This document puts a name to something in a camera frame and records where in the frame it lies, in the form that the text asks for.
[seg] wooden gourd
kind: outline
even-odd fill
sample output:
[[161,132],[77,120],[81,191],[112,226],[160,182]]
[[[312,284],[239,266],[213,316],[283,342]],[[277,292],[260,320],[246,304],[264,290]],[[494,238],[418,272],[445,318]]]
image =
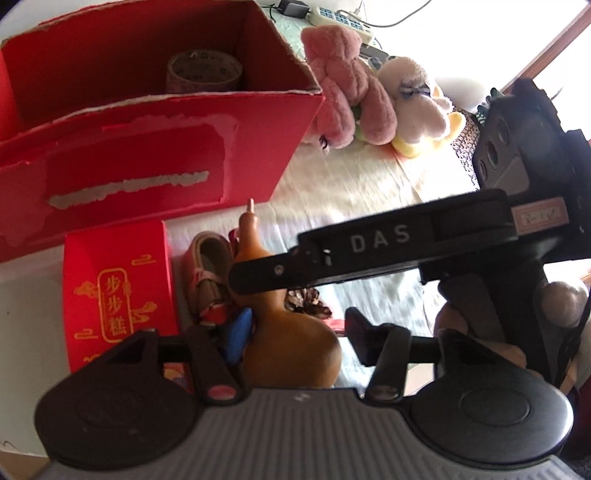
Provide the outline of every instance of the wooden gourd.
[[[239,221],[235,262],[269,257],[256,230],[257,216],[243,213]],[[243,358],[246,380],[254,387],[330,388],[340,370],[342,353],[335,333],[321,320],[284,306],[285,290],[236,295],[241,307],[255,315],[255,330]]]

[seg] pink teddy bear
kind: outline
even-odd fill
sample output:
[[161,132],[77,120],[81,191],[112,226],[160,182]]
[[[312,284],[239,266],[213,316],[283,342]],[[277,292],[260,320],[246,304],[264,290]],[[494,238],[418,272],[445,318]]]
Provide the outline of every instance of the pink teddy bear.
[[391,142],[396,113],[382,84],[359,58],[361,37],[339,25],[326,25],[305,28],[301,40],[326,98],[303,141],[323,148],[346,147],[356,128],[351,107],[359,105],[359,127],[365,140],[375,145]]

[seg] round black pad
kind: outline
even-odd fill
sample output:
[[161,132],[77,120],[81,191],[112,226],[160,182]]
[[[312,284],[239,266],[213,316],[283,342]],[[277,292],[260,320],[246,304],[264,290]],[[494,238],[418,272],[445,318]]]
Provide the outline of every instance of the round black pad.
[[196,418],[195,400],[156,365],[89,365],[39,402],[37,433],[52,460],[87,470],[149,462],[178,445]]
[[415,395],[411,417],[444,452],[492,465],[555,452],[573,423],[562,393],[510,365],[458,367]]

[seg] torn paper label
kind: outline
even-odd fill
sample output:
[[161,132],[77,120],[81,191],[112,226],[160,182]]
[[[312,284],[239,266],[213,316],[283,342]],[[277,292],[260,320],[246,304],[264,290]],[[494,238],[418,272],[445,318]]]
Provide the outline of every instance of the torn paper label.
[[173,187],[190,187],[197,183],[207,181],[208,176],[209,172],[206,170],[196,171],[195,173],[158,175],[156,177],[147,177],[144,179],[123,180],[107,183],[106,185],[88,187],[65,195],[54,195],[48,202],[49,205],[58,210],[66,210],[77,205],[100,202],[109,195],[114,195],[119,192],[133,193],[165,185],[171,185]]
[[562,197],[518,205],[511,209],[517,234],[541,232],[569,222],[569,213]]

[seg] blue object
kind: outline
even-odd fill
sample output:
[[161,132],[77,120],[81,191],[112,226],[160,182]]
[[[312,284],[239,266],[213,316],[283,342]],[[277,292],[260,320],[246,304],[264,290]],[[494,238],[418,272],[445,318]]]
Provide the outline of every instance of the blue object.
[[223,352],[224,360],[228,365],[236,365],[242,359],[242,352],[248,343],[252,332],[252,310],[244,309],[226,332],[226,348]]

